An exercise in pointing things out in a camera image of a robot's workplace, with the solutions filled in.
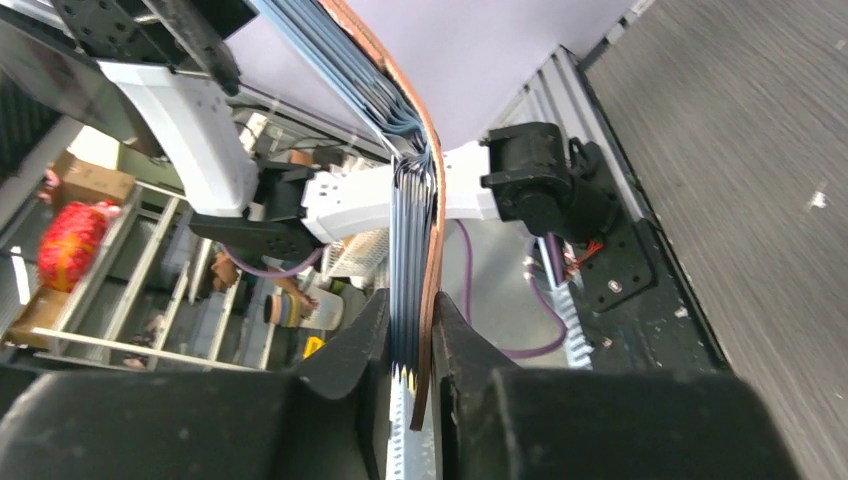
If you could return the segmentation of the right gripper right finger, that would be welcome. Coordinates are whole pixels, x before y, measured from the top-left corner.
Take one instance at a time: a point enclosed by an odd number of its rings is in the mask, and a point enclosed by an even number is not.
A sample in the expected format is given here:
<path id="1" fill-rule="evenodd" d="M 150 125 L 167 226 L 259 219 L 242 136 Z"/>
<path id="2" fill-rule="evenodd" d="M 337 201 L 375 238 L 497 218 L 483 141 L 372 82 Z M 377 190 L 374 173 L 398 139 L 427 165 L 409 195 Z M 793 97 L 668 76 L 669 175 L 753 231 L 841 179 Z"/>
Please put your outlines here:
<path id="1" fill-rule="evenodd" d="M 729 374 L 522 368 L 439 294 L 442 479 L 797 479 L 759 396 Z"/>

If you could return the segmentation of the pink leather card holder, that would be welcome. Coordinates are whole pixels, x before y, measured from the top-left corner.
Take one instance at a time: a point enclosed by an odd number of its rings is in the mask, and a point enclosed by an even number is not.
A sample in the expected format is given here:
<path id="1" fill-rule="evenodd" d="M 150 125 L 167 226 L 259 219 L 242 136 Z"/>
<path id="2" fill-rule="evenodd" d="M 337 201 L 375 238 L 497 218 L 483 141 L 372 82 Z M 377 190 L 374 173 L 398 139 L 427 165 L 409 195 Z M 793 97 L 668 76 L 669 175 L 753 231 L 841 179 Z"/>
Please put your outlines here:
<path id="1" fill-rule="evenodd" d="M 391 358 L 414 393 L 410 428 L 419 431 L 427 408 L 446 220 L 445 163 L 436 129 L 412 82 L 347 2 L 257 1 L 254 6 L 392 156 Z"/>

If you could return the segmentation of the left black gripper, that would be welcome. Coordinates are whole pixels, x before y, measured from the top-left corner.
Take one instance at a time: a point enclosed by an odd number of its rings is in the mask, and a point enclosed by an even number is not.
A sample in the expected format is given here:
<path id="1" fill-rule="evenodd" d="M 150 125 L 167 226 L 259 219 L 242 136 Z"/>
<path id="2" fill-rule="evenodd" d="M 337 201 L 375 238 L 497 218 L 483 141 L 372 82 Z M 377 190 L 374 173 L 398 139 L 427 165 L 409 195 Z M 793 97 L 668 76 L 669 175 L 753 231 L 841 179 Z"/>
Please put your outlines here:
<path id="1" fill-rule="evenodd" d="M 228 96 L 240 92 L 240 70 L 223 39 L 256 16 L 246 1 L 58 0 L 51 5 L 92 58 L 177 66 L 191 65 L 190 56 Z M 150 13 L 156 18 L 141 19 Z"/>

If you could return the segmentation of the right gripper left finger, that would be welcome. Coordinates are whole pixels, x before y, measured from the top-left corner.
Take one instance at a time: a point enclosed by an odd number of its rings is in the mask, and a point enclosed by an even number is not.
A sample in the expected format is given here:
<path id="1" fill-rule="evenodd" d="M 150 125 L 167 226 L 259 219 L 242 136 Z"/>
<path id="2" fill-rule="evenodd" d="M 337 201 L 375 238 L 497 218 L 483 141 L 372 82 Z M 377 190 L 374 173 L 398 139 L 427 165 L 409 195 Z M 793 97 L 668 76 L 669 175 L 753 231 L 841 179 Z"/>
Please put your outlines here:
<path id="1" fill-rule="evenodd" d="M 388 294 L 278 373 L 48 373 L 1 422 L 5 479 L 382 479 Z"/>

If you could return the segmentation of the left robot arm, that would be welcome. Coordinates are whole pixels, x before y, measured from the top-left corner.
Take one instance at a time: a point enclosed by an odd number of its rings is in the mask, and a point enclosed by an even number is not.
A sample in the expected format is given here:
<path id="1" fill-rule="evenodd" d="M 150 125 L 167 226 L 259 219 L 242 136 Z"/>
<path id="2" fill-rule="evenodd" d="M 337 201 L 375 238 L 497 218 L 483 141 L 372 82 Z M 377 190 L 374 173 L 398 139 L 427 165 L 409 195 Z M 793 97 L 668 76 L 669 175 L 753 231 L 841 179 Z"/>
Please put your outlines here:
<path id="1" fill-rule="evenodd" d="M 388 229 L 398 254 L 441 246 L 448 218 L 521 221 L 571 243 L 618 207 L 560 129 L 492 129 L 559 46 L 589 47 L 622 1 L 57 1 L 83 51 L 131 101 L 195 210 L 193 230 L 278 258 Z M 312 103 L 390 155 L 349 174 L 260 166 L 222 104 L 259 91 Z"/>

